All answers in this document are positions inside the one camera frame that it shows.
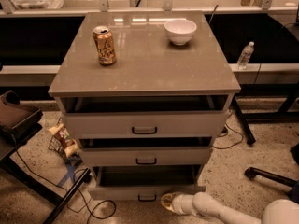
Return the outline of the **yellow-white gripper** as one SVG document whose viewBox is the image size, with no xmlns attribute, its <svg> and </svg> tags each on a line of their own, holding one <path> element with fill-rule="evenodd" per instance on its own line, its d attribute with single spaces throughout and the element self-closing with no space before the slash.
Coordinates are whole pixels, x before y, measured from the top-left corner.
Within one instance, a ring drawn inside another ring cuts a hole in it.
<svg viewBox="0 0 299 224">
<path fill-rule="evenodd" d="M 183 197 L 184 194 L 181 192 L 166 193 L 161 197 L 161 205 L 175 214 L 186 215 L 186 212 L 182 209 Z"/>
</svg>

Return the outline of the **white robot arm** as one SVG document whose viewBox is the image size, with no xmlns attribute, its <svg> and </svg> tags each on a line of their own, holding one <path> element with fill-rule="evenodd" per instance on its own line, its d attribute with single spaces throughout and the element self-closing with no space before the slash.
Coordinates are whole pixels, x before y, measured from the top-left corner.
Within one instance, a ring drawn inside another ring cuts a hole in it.
<svg viewBox="0 0 299 224">
<path fill-rule="evenodd" d="M 225 206 L 205 192 L 194 195 L 166 193 L 161 198 L 161 204 L 178 215 L 192 215 L 202 219 L 214 217 L 224 224 L 299 224 L 299 204 L 284 199 L 268 204 L 261 218 Z"/>
</svg>

